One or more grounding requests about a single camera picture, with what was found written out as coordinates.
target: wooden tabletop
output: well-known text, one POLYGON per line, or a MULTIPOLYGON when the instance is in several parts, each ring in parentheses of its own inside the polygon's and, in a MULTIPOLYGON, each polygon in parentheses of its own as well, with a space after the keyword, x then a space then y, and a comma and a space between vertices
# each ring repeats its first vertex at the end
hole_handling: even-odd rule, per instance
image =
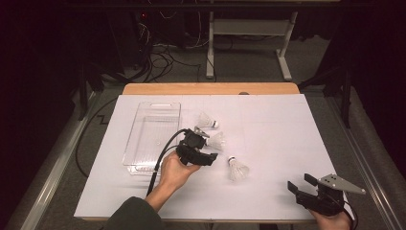
POLYGON ((272 95, 299 94, 292 82, 130 83, 123 95, 272 95))

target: dark background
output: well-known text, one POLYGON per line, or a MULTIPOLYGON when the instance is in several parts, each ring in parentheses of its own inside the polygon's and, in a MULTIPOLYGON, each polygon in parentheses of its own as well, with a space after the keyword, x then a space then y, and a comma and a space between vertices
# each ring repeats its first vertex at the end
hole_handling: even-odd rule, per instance
MULTIPOLYGON (((331 40, 319 73, 350 58, 353 85, 388 153, 405 175, 405 9, 400 0, 377 4, 372 11, 344 14, 299 12, 292 39, 319 35, 331 40)), ((122 72, 128 63, 140 59, 140 46, 131 42, 137 31, 128 13, 72 12, 61 5, 62 1, 19 0, 3 1, 0 8, 1 100, 5 106, 0 119, 0 228, 7 224, 70 118, 75 107, 71 95, 78 89, 83 63, 93 61, 122 72)), ((202 13, 203 22, 207 16, 202 13)), ((246 12, 244 17, 258 16, 246 12)), ((157 36, 182 46, 184 32, 198 35, 196 20, 195 13, 180 12, 154 25, 157 36)))

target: gray floor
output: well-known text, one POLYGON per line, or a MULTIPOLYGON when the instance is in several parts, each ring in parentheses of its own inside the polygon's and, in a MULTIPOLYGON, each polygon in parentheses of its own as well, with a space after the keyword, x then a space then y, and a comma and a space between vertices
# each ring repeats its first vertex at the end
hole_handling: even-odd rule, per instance
MULTIPOLYGON (((257 37, 234 39, 233 47, 226 37, 217 37, 214 46, 216 81, 283 81, 282 73, 275 56, 275 49, 282 46, 282 40, 267 38, 263 41, 253 41, 257 37)), ((305 42, 292 41, 286 53, 286 60, 295 83, 313 77, 328 46, 328 41, 319 37, 305 42)), ((164 51, 165 47, 156 47, 155 52, 164 51)), ((180 62, 174 62, 171 71, 158 79, 159 82, 195 82, 214 81, 205 78, 206 49, 169 48, 170 54, 180 62)), ((165 66, 163 59, 156 59, 153 75, 157 76, 165 66)), ((359 216, 357 229, 402 229, 406 226, 402 217, 406 215, 406 183, 399 174, 388 153, 383 148, 371 121, 366 116, 356 92, 352 90, 350 106, 351 129, 344 128, 338 117, 337 98, 325 98, 321 92, 322 86, 310 86, 303 90, 316 125, 325 142, 328 154, 339 175, 352 183, 365 188, 367 195, 348 194, 350 203, 359 216)), ((106 89, 95 97, 93 111, 120 95, 123 86, 117 83, 107 83, 106 89)), ((109 104, 99 115, 105 115, 105 120, 111 116, 114 102, 109 104)), ((66 145, 72 140, 78 128, 79 112, 76 110, 65 130, 50 152, 46 162, 37 174, 30 190, 26 193, 21 204, 14 213, 8 229, 21 229, 24 221, 35 204, 44 182, 53 170, 53 166, 66 150, 66 145)), ((101 118, 96 117, 85 130, 78 146, 79 162, 85 172, 89 173, 98 152, 107 125, 101 124, 101 118)), ((36 229, 101 229, 103 222, 88 222, 74 218, 80 193, 84 188, 86 178, 82 176, 72 154, 58 181, 57 189, 46 211, 42 215, 36 229)), ((289 229, 289 225, 279 225, 280 229, 289 229)), ((297 224, 294 229, 317 229, 315 224, 297 224)))

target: white shuttlecock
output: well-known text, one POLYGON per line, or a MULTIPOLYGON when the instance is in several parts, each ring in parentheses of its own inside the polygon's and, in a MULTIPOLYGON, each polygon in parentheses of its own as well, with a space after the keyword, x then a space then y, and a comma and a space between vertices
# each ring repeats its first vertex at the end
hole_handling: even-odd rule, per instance
POLYGON ((202 112, 200 113, 199 116, 199 121, 197 123, 198 127, 213 127, 213 128, 218 128, 219 123, 218 121, 215 121, 213 118, 211 118, 209 115, 206 113, 202 112))
POLYGON ((229 157, 230 179, 238 181, 247 177, 250 168, 237 161, 234 156, 229 157))
POLYGON ((223 150, 223 147, 225 146, 226 141, 224 139, 224 134, 223 132, 218 132, 216 135, 208 138, 206 140, 206 145, 212 148, 215 148, 216 150, 223 150))

